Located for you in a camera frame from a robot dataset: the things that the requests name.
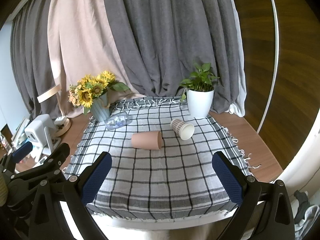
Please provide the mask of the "pink beige curtain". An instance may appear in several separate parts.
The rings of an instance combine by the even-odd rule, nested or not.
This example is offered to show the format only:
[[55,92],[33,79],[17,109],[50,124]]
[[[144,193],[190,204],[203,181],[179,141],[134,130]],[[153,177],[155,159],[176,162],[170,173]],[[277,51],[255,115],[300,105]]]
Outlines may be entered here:
[[108,22],[104,0],[51,0],[48,13],[48,50],[54,81],[61,85],[61,106],[74,118],[83,113],[68,101],[69,87],[85,75],[104,70],[125,83],[127,92],[110,91],[108,99],[140,98],[120,59]]

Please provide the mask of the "pink paper cup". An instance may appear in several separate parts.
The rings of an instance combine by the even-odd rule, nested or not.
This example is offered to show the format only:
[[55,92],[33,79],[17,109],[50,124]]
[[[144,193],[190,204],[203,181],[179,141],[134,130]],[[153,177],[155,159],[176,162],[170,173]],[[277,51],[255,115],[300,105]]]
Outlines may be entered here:
[[160,131],[134,133],[131,138],[134,148],[144,150],[160,150],[162,147],[162,134]]

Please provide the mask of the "sunflower bouquet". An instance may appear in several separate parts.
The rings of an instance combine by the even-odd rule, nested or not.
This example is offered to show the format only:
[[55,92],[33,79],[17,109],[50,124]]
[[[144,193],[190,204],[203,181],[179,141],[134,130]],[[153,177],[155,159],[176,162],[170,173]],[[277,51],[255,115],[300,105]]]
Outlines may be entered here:
[[74,108],[83,107],[84,114],[87,114],[92,110],[94,101],[102,99],[109,90],[127,92],[130,89],[125,83],[118,81],[112,72],[105,70],[97,76],[85,75],[76,85],[70,85],[68,101]]

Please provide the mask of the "white small appliance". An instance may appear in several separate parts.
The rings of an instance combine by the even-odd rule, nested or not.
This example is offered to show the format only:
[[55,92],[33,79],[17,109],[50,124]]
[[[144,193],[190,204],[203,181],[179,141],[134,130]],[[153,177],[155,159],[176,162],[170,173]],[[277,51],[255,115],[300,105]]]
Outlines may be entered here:
[[61,142],[49,114],[37,116],[24,130],[27,138],[42,154],[51,155]]

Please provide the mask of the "blue ribbed vase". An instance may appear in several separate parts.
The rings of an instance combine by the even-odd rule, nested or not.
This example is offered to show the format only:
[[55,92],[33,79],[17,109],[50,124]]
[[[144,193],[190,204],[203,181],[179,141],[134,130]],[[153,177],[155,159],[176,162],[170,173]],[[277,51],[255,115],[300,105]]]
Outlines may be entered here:
[[110,104],[107,92],[93,100],[91,113],[98,122],[105,122],[110,117]]

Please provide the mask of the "white plant pot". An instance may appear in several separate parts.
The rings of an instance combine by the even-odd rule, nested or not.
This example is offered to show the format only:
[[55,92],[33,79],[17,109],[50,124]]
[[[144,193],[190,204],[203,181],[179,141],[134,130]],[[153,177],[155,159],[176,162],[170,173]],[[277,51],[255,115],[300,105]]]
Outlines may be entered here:
[[198,92],[187,91],[187,104],[189,114],[195,119],[206,118],[212,106],[214,91]]

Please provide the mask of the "clear plastic cup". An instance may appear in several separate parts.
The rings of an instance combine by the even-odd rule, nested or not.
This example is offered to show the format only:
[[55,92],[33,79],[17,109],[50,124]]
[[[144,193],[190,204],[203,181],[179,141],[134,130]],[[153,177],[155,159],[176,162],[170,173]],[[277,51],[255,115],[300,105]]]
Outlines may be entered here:
[[105,126],[107,130],[112,131],[112,130],[116,130],[118,128],[127,126],[131,122],[132,122],[132,118],[130,115],[128,115],[126,112],[120,112],[110,116],[105,121]]

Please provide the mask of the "checkered grey tablecloth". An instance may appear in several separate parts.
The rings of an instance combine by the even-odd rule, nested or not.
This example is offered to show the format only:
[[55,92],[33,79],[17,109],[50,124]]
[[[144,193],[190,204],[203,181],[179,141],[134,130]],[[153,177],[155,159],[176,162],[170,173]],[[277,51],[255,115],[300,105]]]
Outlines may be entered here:
[[[132,122],[113,131],[92,119],[78,144],[66,176],[79,175],[101,152],[112,156],[112,167],[95,199],[94,213],[128,220],[185,219],[235,208],[212,167],[221,151],[249,175],[243,150],[228,129],[208,116],[194,119],[177,98],[138,98],[111,106],[111,113],[126,112]],[[170,126],[174,119],[191,123],[193,136],[182,140]],[[160,150],[134,148],[134,133],[160,131]]]

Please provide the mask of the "grey curtain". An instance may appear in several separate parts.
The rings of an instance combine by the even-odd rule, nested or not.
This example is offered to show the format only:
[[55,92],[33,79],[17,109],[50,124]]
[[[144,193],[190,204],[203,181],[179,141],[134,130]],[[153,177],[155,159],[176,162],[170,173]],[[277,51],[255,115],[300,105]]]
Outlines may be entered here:
[[[32,117],[57,117],[61,85],[48,50],[51,0],[29,0],[12,23],[11,65]],[[104,0],[108,22],[131,85],[147,96],[178,96],[194,63],[220,77],[212,111],[245,114],[244,52],[233,0]]]

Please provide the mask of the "patterned white paper cup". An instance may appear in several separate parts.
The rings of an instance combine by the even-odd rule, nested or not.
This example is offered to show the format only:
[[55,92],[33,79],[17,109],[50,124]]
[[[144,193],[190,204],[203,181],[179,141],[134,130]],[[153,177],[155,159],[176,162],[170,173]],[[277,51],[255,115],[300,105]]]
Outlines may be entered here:
[[191,123],[187,123],[185,121],[182,121],[180,119],[174,119],[170,123],[171,128],[173,131],[178,134],[178,136],[182,140],[188,140],[190,139],[194,132],[195,132],[195,127]]

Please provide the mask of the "green pothos plant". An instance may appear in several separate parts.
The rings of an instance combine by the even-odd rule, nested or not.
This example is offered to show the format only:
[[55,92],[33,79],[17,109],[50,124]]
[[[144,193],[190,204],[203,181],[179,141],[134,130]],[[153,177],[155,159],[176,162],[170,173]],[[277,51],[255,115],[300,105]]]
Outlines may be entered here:
[[220,78],[213,74],[211,63],[203,63],[200,65],[195,62],[194,65],[196,70],[193,71],[188,78],[180,82],[180,87],[184,88],[180,102],[183,102],[187,98],[186,92],[188,90],[196,92],[213,91]]

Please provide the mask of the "grey clothes pile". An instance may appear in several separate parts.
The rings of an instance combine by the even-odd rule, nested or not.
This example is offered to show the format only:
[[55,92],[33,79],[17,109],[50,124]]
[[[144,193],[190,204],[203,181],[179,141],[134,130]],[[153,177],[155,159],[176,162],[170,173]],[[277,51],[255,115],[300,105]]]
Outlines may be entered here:
[[312,196],[298,190],[293,195],[295,239],[319,239],[319,190]]

